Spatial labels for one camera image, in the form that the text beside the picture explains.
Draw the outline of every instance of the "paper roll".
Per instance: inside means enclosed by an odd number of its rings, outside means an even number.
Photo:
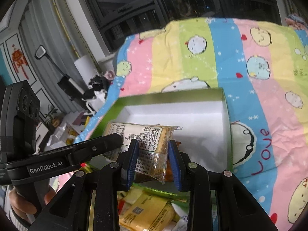
[[[88,55],[84,55],[78,60],[76,60],[74,64],[77,70],[79,71],[82,79],[88,85],[90,82],[90,79],[95,77],[97,73],[97,69],[94,66],[91,58]]]

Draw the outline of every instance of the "nutrition label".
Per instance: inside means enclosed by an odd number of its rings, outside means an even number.
[[[116,161],[119,154],[122,152],[125,152],[128,150],[128,146],[127,145],[122,145],[122,147],[113,150],[112,153],[108,153],[107,155],[104,154],[105,157]],[[154,162],[154,159],[158,156],[158,153],[154,153],[154,152],[149,152],[146,150],[139,150],[139,156],[137,159],[137,164],[136,164],[136,172],[139,172],[141,174],[144,175],[150,175],[151,172],[151,166]]]
[[[161,127],[141,126],[125,123],[112,123],[109,135],[117,133],[122,136],[123,144],[129,146],[131,139],[137,139],[139,148],[155,151],[161,136]]]

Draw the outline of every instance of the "cardboard box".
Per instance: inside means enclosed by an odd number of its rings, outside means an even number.
[[[219,173],[232,169],[230,121],[222,88],[119,98],[92,137],[101,136],[110,120],[181,126],[182,130],[174,131],[173,139],[182,143],[179,150],[187,153],[191,161]],[[108,162],[97,157],[90,165],[101,168]]]

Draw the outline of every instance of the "barcode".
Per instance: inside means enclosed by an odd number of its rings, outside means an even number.
[[[135,213],[135,214],[140,214],[142,211],[143,211],[142,208],[135,207],[132,212]]]

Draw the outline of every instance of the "human hand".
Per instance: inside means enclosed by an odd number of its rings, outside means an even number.
[[[56,192],[52,187],[50,187],[49,192],[44,197],[45,204],[47,205],[55,195]],[[20,196],[16,192],[15,188],[9,193],[9,199],[14,212],[24,220],[29,221],[27,214],[36,213],[36,207],[25,198]]]

